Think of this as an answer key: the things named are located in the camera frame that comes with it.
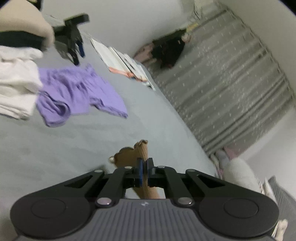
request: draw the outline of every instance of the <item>open book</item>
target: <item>open book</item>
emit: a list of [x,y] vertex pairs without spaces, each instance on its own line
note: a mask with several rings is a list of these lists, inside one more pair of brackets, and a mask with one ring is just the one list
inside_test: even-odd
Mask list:
[[137,81],[141,81],[155,90],[142,66],[137,64],[127,54],[123,54],[113,47],[106,47],[104,44],[95,41],[92,38],[91,43],[112,73],[123,74],[126,77],[135,78]]

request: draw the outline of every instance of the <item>black circular pad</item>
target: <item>black circular pad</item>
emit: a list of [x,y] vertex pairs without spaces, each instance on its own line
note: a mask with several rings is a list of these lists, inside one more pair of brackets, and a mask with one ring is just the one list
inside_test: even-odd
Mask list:
[[205,197],[198,208],[206,226],[233,238],[253,238],[270,232],[279,209],[270,198],[258,194],[248,198]]
[[31,211],[39,218],[55,218],[60,216],[66,208],[66,204],[59,199],[44,199],[35,202]]
[[91,215],[85,198],[23,197],[12,206],[10,218],[23,235],[37,239],[57,239],[84,226]]
[[235,218],[250,218],[256,215],[258,206],[246,198],[234,198],[224,203],[224,210]]

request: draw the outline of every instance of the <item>folded white towel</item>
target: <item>folded white towel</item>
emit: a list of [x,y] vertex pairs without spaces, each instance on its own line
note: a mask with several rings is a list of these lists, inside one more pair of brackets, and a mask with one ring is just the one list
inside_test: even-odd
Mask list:
[[23,86],[33,93],[42,88],[37,65],[21,59],[0,62],[0,85]]
[[0,95],[0,113],[16,119],[29,118],[35,109],[38,95],[26,92],[10,97]]
[[32,59],[41,57],[42,52],[33,48],[0,46],[0,114],[16,119],[33,114],[43,85]]
[[34,60],[43,57],[42,51],[30,47],[14,48],[0,46],[0,58],[2,61],[11,61],[15,59]]

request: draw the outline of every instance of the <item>purple shirt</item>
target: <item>purple shirt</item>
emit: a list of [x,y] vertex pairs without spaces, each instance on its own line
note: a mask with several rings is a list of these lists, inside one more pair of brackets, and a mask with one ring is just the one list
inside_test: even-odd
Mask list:
[[90,64],[85,69],[39,69],[43,89],[37,100],[44,122],[49,127],[63,125],[70,115],[89,112],[91,105],[112,115],[127,118],[126,106],[114,88],[97,76]]

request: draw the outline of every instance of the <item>white wall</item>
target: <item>white wall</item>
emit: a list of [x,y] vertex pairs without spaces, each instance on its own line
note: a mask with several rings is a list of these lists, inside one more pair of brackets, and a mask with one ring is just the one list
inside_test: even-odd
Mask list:
[[296,16],[278,0],[221,0],[271,50],[296,92]]
[[275,175],[296,198],[296,110],[292,109],[241,156],[261,181]]
[[128,54],[187,20],[180,0],[44,0],[42,12],[59,19],[85,12],[90,23],[81,29]]

